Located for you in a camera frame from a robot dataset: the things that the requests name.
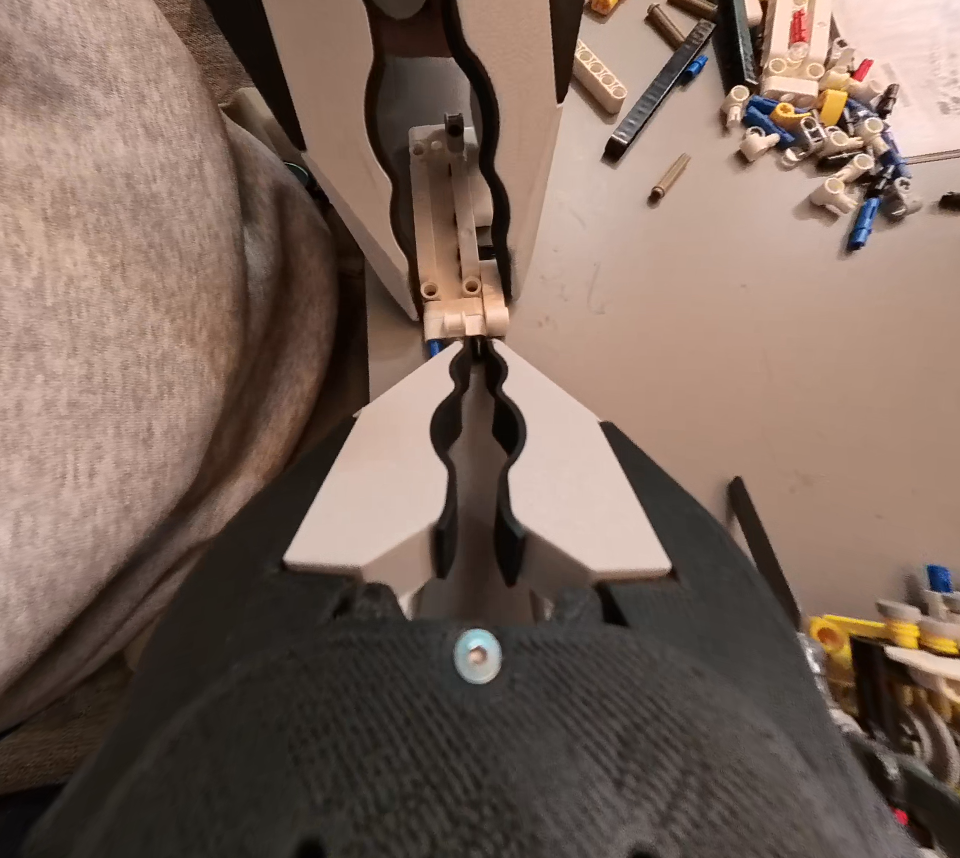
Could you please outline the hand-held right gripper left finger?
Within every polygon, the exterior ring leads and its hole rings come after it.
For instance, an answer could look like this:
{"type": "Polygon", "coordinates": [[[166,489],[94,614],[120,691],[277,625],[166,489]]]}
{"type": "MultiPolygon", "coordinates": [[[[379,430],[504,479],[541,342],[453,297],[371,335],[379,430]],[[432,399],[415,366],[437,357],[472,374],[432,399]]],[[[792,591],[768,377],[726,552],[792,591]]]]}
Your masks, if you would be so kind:
{"type": "Polygon", "coordinates": [[[451,570],[458,543],[457,471],[472,375],[454,341],[362,408],[283,556],[295,572],[389,587],[406,617],[451,570]]]}

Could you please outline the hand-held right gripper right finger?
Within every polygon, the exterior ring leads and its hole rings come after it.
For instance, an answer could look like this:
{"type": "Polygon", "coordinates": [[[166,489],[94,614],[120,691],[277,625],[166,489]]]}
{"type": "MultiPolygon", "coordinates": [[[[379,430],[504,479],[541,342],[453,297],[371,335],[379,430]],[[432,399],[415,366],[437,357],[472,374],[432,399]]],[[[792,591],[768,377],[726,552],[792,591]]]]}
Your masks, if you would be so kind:
{"type": "Polygon", "coordinates": [[[483,378],[501,458],[493,493],[498,620],[538,620],[562,591],[669,576],[673,566],[600,418],[501,340],[483,378]]]}

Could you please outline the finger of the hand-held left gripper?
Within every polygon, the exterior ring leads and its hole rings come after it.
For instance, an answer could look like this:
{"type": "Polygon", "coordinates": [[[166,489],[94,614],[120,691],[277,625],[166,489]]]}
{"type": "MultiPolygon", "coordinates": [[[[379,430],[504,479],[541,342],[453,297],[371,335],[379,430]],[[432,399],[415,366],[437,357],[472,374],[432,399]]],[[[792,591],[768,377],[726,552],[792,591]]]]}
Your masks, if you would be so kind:
{"type": "Polygon", "coordinates": [[[481,109],[495,198],[493,241],[508,303],[532,262],[563,102],[556,94],[549,0],[454,0],[481,109]]]}
{"type": "Polygon", "coordinates": [[[374,41],[363,0],[261,0],[319,186],[390,296],[413,320],[410,263],[391,222],[393,184],[369,136],[374,41]]]}

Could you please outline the white lego frame assembly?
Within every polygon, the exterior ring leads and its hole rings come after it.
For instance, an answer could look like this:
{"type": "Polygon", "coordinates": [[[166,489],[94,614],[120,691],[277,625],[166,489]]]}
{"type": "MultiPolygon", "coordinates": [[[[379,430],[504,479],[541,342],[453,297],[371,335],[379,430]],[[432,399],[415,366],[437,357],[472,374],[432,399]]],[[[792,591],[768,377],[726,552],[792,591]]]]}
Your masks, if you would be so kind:
{"type": "Polygon", "coordinates": [[[493,245],[493,198],[463,115],[410,129],[409,170],[422,303],[483,294],[507,306],[493,245]]]}

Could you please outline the white lego connector blue pin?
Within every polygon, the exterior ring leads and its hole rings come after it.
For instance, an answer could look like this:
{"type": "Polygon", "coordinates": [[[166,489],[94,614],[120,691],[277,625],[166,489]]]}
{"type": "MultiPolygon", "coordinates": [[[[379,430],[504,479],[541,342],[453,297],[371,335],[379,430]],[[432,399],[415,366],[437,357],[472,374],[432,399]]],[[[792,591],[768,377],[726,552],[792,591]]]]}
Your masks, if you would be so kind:
{"type": "Polygon", "coordinates": [[[423,304],[424,341],[446,342],[473,337],[503,337],[510,326],[510,312],[499,296],[483,294],[423,304]]]}

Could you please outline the white five-hole lego beam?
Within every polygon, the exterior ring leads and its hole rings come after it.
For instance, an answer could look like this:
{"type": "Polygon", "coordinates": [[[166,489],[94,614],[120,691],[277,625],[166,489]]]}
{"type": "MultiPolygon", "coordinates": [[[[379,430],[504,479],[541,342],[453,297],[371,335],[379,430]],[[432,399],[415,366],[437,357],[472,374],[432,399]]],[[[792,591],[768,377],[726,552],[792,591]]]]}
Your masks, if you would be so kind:
{"type": "Polygon", "coordinates": [[[628,89],[580,39],[574,51],[573,76],[606,115],[616,117],[620,114],[628,89]]]}

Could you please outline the long black lego beam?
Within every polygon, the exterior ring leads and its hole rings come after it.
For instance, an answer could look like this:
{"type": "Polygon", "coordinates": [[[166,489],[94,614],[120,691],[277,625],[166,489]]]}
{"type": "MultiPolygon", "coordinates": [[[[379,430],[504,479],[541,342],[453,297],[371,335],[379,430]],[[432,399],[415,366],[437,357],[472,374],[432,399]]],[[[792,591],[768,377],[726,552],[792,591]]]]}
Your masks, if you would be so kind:
{"type": "Polygon", "coordinates": [[[716,24],[708,20],[700,20],[694,25],[680,47],[611,133],[603,150],[602,161],[613,165],[623,158],[662,107],[667,96],[678,86],[689,65],[701,54],[715,29],[716,24]]]}

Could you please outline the black lego rotor blade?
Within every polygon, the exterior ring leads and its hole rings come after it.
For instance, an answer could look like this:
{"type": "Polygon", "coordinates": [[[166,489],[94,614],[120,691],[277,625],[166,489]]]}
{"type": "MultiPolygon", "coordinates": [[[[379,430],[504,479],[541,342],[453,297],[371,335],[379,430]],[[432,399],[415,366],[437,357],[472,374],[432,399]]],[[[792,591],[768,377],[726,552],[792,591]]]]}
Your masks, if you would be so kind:
{"type": "Polygon", "coordinates": [[[795,631],[803,631],[803,617],[756,505],[741,476],[726,487],[727,502],[750,552],[752,561],[766,581],[795,631]]]}

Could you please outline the tan lego axle pin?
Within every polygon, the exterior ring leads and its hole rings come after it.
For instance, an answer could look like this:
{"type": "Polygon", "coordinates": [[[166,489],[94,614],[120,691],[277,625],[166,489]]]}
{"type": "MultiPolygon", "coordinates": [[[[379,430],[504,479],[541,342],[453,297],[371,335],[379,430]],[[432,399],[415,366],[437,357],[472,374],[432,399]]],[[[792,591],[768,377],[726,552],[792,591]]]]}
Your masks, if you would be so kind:
{"type": "Polygon", "coordinates": [[[660,203],[666,197],[666,194],[674,187],[690,162],[691,156],[688,153],[678,155],[669,167],[666,168],[666,171],[654,181],[647,198],[651,206],[660,203]]]}

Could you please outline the dark teal lego beam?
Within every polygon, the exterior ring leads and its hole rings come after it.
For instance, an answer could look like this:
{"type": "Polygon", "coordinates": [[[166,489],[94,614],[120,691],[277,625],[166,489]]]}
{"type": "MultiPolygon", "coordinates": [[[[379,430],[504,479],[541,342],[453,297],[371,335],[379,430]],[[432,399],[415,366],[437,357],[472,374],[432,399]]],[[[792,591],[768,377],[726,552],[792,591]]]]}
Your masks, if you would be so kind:
{"type": "Polygon", "coordinates": [[[763,19],[759,0],[715,0],[714,51],[723,89],[743,87],[753,93],[760,85],[756,28],[763,19]]]}

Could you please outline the pile of small lego pieces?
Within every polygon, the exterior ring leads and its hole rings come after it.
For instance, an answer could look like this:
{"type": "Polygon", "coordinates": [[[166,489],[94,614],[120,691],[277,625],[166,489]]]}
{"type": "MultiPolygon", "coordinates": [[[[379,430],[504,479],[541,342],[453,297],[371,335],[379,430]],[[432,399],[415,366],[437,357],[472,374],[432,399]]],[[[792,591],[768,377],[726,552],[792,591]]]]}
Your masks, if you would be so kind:
{"type": "Polygon", "coordinates": [[[863,251],[882,224],[901,225],[926,204],[891,124],[900,87],[883,83],[873,66],[835,35],[810,78],[737,84],[718,110],[726,131],[740,130],[737,153],[745,164],[773,155],[784,171],[814,174],[807,203],[846,221],[842,253],[849,256],[863,251]]]}

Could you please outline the partly built lego model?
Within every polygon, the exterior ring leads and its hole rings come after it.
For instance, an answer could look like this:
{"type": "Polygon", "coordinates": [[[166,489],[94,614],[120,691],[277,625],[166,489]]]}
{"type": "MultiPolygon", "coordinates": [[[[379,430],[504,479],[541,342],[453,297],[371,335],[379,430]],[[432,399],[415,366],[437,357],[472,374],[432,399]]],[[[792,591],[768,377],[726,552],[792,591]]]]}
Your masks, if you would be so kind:
{"type": "Polygon", "coordinates": [[[951,572],[874,620],[802,616],[798,636],[847,746],[921,856],[959,855],[959,624],[951,572]]]}

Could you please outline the lego instruction booklet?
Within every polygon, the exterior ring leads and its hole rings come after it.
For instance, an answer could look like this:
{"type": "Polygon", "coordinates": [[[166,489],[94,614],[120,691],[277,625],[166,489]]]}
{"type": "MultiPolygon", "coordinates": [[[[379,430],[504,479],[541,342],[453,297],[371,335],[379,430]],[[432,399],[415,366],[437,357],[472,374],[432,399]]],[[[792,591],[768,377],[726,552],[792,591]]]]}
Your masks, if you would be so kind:
{"type": "Polygon", "coordinates": [[[842,37],[900,86],[892,115],[906,157],[958,157],[959,0],[835,0],[842,37]]]}

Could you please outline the beige cloth bag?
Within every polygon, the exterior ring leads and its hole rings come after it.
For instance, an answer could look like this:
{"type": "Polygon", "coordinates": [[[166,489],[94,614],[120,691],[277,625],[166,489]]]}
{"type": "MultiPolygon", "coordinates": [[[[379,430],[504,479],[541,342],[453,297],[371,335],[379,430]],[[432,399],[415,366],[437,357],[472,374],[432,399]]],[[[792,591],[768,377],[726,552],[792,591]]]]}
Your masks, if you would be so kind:
{"type": "Polygon", "coordinates": [[[307,165],[305,153],[289,138],[255,87],[238,90],[219,107],[228,119],[264,144],[282,163],[292,161],[308,169],[314,179],[313,193],[309,193],[310,197],[323,214],[329,210],[329,199],[307,165]]]}

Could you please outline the person's grey sweatsuit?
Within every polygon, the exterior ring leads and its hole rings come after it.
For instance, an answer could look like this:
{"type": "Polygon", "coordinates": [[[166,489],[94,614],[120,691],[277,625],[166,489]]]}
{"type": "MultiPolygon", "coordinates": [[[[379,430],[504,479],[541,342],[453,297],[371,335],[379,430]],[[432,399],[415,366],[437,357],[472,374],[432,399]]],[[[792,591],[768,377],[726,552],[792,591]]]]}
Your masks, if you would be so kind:
{"type": "Polygon", "coordinates": [[[1,720],[152,624],[286,465],[330,231],[153,0],[2,0],[1,720]]]}

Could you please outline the white lego frame red pin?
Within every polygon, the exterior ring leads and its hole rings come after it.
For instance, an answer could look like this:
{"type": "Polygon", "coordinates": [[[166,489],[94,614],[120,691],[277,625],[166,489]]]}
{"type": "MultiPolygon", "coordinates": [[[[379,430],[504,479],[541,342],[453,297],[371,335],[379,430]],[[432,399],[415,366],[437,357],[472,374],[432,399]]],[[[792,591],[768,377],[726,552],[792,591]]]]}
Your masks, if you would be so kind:
{"type": "Polygon", "coordinates": [[[767,0],[759,91],[812,106],[832,42],[834,0],[767,0]]]}

